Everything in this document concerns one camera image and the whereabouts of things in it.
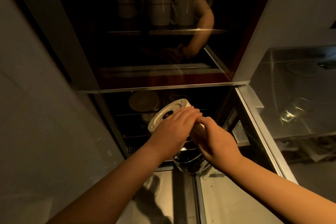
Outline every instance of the glass cup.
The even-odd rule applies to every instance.
[[[280,114],[280,120],[291,122],[292,120],[304,116],[307,112],[312,111],[312,104],[304,98],[294,98]]]

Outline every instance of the wall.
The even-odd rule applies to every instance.
[[[123,157],[14,0],[0,25],[0,223],[44,223]]]

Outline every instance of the shelf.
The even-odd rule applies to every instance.
[[[224,34],[228,33],[227,29],[200,29],[200,28],[191,28],[191,29],[155,29],[149,30],[148,35],[193,35],[195,32],[200,31],[211,31],[211,34]],[[130,30],[130,31],[107,31],[111,35],[120,35],[120,36],[130,36],[130,35],[141,35],[140,30]]]

